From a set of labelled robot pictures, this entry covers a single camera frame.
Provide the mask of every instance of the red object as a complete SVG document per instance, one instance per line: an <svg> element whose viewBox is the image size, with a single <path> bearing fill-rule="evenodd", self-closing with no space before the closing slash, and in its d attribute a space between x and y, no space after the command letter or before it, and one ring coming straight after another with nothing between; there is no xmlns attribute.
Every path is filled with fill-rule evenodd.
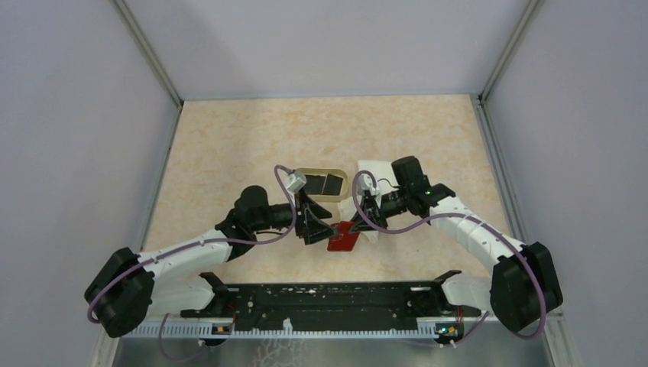
<svg viewBox="0 0 648 367"><path fill-rule="evenodd" d="M353 222L340 222L336 224L335 227L337 228L339 235L329 239L329 247L326 249L331 252L353 250L353 246L355 246L355 242L358 241L360 232L349 233L348 231L351 226L353 226Z"/></svg>

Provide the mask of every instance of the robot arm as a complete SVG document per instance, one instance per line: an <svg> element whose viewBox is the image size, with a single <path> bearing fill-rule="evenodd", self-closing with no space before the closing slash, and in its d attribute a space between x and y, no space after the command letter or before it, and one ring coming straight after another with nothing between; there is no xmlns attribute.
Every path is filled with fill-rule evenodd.
<svg viewBox="0 0 648 367"><path fill-rule="evenodd" d="M294 199L295 206L271 206L264 188L250 186L242 191L225 220L194 239L139 254L129 248L119 249L84 294L90 305L88 318L101 323L110 337L118 337L132 331L144 319L166 313L231 317L225 304L227 287L214 274L184 279L209 266L233 260L254 245L276 242L293 227L306 244L337 235L334 227L321 220L332 214L306 195L302 190L305 183L302 174L290 172L284 193L288 199ZM288 230L272 240L256 239L256 232L283 228Z"/></svg>
<svg viewBox="0 0 648 367"><path fill-rule="evenodd" d="M358 217L354 226L359 230L376 229L367 223L367 217L383 229L381 232L406 232L417 224L401 230L389 230L386 219L409 211L454 237L483 264L491 279L466 274L451 276L442 284L449 304L492 311L503 325L514 332L540 317L541 300L525 264L504 243L517 250L526 260L539 284L546 311L562 304L556 270L549 250L544 245L539 242L525 245L502 234L475 215L454 191L442 183L431 186L415 157L401 158L392 163L392 168L399 189L382 196L380 205L374 198L375 193L366 190L367 181L360 180L359 191L363 196L360 207L366 215L360 215L362 218Z"/></svg>

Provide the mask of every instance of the white connector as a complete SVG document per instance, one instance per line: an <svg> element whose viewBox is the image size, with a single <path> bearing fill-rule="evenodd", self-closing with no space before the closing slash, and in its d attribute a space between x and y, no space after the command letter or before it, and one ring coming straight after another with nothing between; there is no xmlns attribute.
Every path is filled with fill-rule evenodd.
<svg viewBox="0 0 648 367"><path fill-rule="evenodd" d="M288 175L288 182L286 183L286 190L293 195L306 186L306 176L298 171L293 171Z"/></svg>
<svg viewBox="0 0 648 367"><path fill-rule="evenodd" d="M362 196L362 194L369 190L372 196L379 196L381 191L377 186L374 186L374 182L371 181L371 177L368 174L363 174L358 180L358 192L357 194Z"/></svg>

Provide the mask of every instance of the tan tray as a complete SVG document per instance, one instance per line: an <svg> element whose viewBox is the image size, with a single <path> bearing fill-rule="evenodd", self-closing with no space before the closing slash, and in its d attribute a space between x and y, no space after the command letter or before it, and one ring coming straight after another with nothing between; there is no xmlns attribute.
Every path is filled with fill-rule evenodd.
<svg viewBox="0 0 648 367"><path fill-rule="evenodd" d="M339 195L309 195L311 199L315 201L337 203L346 197L348 192L348 175L343 170L337 168L297 168L296 171L313 176L326 176L327 174L332 174L333 176L342 178L342 188L340 189Z"/></svg>

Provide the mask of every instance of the metal frame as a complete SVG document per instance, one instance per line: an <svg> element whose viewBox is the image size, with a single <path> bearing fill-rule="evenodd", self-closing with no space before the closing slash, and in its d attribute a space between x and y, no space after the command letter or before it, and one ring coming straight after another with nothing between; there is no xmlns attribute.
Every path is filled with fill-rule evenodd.
<svg viewBox="0 0 648 367"><path fill-rule="evenodd" d="M175 105L177 106L176 121L173 124L172 129L169 131L168 139L165 139L164 142L168 147L167 153L165 154L162 165L159 168L159 174L157 175L157 185L155 190L153 190L151 194L149 205L147 206L147 221L143 225L141 233L139 235L141 247L143 247L144 243L146 242L151 221L153 219L155 204L160 192L162 179L164 177L164 171L167 166L170 149L173 145L173 138L175 136L178 121L180 120L184 101L178 95L178 92L173 85L171 78L167 74L162 63L157 58L157 55L155 54L153 47L149 44L144 32L139 27L137 20L135 19L134 15L131 12L131 9L126 3L126 0L110 0L110 2L115 6L115 10L123 20L129 34L133 38L133 41L137 44L138 49L142 53L144 59L148 62L158 81L167 91L173 103L175 103ZM507 46L504 48L504 51L502 52L496 67L491 73L491 76L489 77L486 85L484 86L483 91L479 95L470 95L471 103L475 111L475 117L481 131L484 147L486 148L486 151L488 153L488 158L491 163L495 183L501 198L507 223L510 227L511 234L516 238L522 239L523 241L528 241L527 232L525 230L519 204L517 202L516 195L510 181L508 169L504 161L504 156L502 155L501 148L497 139L497 131L494 127L494 124L492 123L491 116L488 113L488 100L495 86L504 75L506 68L514 57L517 48L520 46L523 36L527 32L529 23L538 14L538 11L543 3L544 0L529 0L520 21L518 22L513 34L511 35ZM582 365L580 355L578 353L578 350L575 348L571 333L569 332L565 318L562 315L562 310L558 309L552 312L551 317L548 321L549 322L546 324L545 330L545 344L548 353L552 356L553 364L555 366ZM118 339L109 338L105 331L101 330L97 339L95 352L91 360L91 366L111 366L114 361L115 354L117 353L118 343Z"/></svg>
<svg viewBox="0 0 648 367"><path fill-rule="evenodd" d="M497 85L497 82L499 82L502 75L504 75L504 71L508 67L510 61L513 59L515 51L520 46L520 42L522 41L524 35L527 33L530 22L536 17L543 3L544 0L529 0L529 2L526 4L526 8L522 13L522 18L519 22L517 22L515 31L510 36L510 40L508 41L507 46L504 48L504 51L502 51L500 59L495 65L495 69L493 69L491 76L488 78L488 81L484 86L484 90L479 94L479 99L481 101L488 101L493 88Z"/></svg>

